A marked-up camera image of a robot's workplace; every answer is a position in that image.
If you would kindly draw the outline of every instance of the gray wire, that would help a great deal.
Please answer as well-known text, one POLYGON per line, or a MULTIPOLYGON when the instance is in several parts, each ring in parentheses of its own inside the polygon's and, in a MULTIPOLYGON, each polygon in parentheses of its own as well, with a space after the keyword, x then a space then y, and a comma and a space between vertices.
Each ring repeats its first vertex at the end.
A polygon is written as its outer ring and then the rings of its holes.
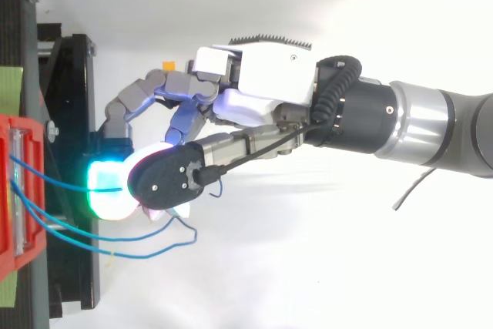
POLYGON ((436 169, 429 169, 425 173, 422 173, 421 176, 419 177, 419 179, 417 179, 413 183, 413 185, 411 185, 411 187, 406 191, 406 193, 404 193, 404 195, 392 206, 392 208, 394 209, 394 211, 399 210, 401 208, 401 206, 402 206, 402 203, 404 203, 404 201, 409 196, 409 194, 412 193, 412 191, 414 190, 414 188, 416 188, 416 186, 418 186, 424 179, 426 179, 428 176, 430 176, 431 173, 433 173, 435 170, 436 169))

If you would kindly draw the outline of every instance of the serrated edge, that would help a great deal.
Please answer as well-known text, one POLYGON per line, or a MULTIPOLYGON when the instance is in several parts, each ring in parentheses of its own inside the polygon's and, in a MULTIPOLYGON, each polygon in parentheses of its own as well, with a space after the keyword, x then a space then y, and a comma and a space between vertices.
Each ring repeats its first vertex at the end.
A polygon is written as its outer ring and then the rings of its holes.
POLYGON ((292 45, 297 48, 311 50, 311 43, 301 42, 293 39, 286 39, 284 36, 264 35, 247 36, 243 38, 234 38, 230 40, 230 45, 250 44, 252 42, 278 42, 280 44, 292 45))

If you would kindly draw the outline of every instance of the orange part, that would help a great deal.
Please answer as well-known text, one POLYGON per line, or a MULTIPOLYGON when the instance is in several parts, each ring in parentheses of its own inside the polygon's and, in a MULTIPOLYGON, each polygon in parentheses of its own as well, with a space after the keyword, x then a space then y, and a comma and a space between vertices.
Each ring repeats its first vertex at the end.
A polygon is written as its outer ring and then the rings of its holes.
POLYGON ((163 62, 163 70, 165 71, 176 71, 175 62, 163 62))

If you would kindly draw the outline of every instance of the green tape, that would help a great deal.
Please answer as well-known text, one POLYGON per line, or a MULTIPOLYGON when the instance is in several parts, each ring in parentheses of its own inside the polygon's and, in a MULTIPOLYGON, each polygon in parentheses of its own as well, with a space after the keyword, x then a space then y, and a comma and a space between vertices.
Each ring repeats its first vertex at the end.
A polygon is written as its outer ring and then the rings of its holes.
POLYGON ((17 271, 12 271, 0 283, 0 307, 14 307, 17 292, 17 271))
MULTIPOLYGON (((0 115, 18 116, 21 105, 22 67, 0 66, 0 115)), ((17 271, 0 281, 0 307, 14 307, 17 271)))
POLYGON ((0 66, 0 115, 18 116, 21 105, 22 67, 0 66))

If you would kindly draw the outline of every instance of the blue wire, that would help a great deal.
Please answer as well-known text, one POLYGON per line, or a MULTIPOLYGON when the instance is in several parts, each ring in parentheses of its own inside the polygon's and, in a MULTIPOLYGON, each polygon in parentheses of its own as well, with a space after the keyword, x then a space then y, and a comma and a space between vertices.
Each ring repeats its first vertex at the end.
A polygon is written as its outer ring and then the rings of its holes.
POLYGON ((193 237, 193 240, 191 240, 190 242, 175 243, 175 244, 172 244, 171 246, 168 246, 166 248, 163 248, 162 250, 158 250, 157 252, 154 252, 154 253, 151 253, 151 254, 145 254, 145 255, 126 254, 126 253, 120 253, 120 252, 110 252, 109 250, 102 250, 100 248, 89 246, 88 244, 81 243, 81 242, 79 242, 77 240, 74 240, 74 239, 72 239, 70 237, 67 237, 67 236, 59 233, 56 230, 50 229, 49 226, 46 225, 43 222, 43 220, 41 220, 41 218, 36 214, 36 212, 34 212, 34 210, 29 206, 28 199, 25 197, 25 195, 19 189, 19 187, 17 186, 17 184, 13 180, 10 180, 10 181, 11 181, 12 189, 19 196, 19 198, 21 198, 22 202, 24 203, 25 209, 28 211, 28 213, 31 215, 31 217, 34 218, 36 220, 36 222, 39 223, 39 225, 43 229, 45 229, 47 232, 49 232, 50 234, 54 235, 55 237, 57 237, 57 238, 59 238, 61 240, 64 240, 65 242, 70 243, 70 244, 72 244, 72 245, 74 245, 76 247, 82 248, 84 250, 90 250, 92 252, 106 254, 106 255, 109 255, 109 256, 113 255, 113 256, 117 256, 117 257, 130 258, 130 259, 134 259, 134 260, 147 260, 149 258, 152 258, 152 257, 155 257, 155 256, 159 256, 160 254, 163 254, 163 253, 167 252, 168 250, 172 250, 173 248, 183 247, 183 246, 189 246, 190 244, 194 244, 197 241, 197 237, 198 237, 198 234, 199 234, 199 232, 197 231, 197 229, 195 229, 195 228, 187 225, 180 218, 177 218, 177 220, 184 227, 186 227, 186 228, 188 228, 190 230, 193 230, 194 237, 193 237))
POLYGON ((172 223, 172 221, 175 219, 175 217, 172 217, 171 219, 169 219, 169 221, 166 223, 166 225, 164 227, 162 227, 161 229, 158 229, 158 230, 156 230, 156 231, 154 231, 154 232, 152 232, 150 234, 144 235, 142 237, 135 237, 135 238, 109 238, 109 237, 101 237, 100 235, 96 235, 96 234, 93 234, 93 233, 88 233, 88 232, 86 232, 84 230, 80 230, 77 227, 73 227, 72 225, 70 225, 68 223, 64 223, 63 221, 58 220, 56 217, 54 217, 54 216, 50 215, 49 213, 45 212, 44 210, 42 210, 41 208, 39 208, 38 206, 36 206, 31 200, 29 200, 27 198, 26 198, 26 202, 37 213, 40 213, 41 215, 43 215, 44 217, 46 217, 48 220, 51 220, 53 223, 56 223, 56 224, 58 224, 58 225, 60 225, 60 226, 62 226, 64 228, 66 228, 67 230, 71 230, 74 233, 83 235, 84 237, 88 237, 88 238, 92 238, 92 239, 97 239, 97 240, 104 240, 105 242, 137 242, 139 240, 144 240, 144 239, 147 239, 147 238, 150 238, 150 237, 154 237, 155 235, 157 235, 157 234, 163 232, 164 230, 166 230, 168 228, 168 226, 172 223))
POLYGON ((219 178, 219 185, 220 185, 219 194, 209 193, 210 196, 213 196, 214 198, 220 198, 223 195, 223 181, 221 180, 221 178, 219 178))
POLYGON ((83 193, 89 193, 89 192, 95 192, 95 193, 111 193, 111 192, 121 192, 122 191, 122 188, 89 189, 89 188, 85 188, 83 186, 76 186, 76 185, 71 185, 71 184, 63 183, 63 182, 58 181, 58 180, 55 180, 55 179, 53 179, 53 178, 51 178, 49 176, 46 176, 44 173, 40 173, 37 169, 35 169, 34 167, 31 167, 27 163, 22 162, 19 158, 14 157, 12 154, 10 155, 10 159, 12 161, 14 161, 15 163, 17 163, 18 165, 21 165, 25 169, 31 171, 35 175, 41 177, 42 179, 44 179, 44 181, 46 181, 48 183, 51 183, 53 185, 56 185, 56 186, 60 186, 61 188, 68 189, 68 190, 74 190, 76 192, 83 192, 83 193))

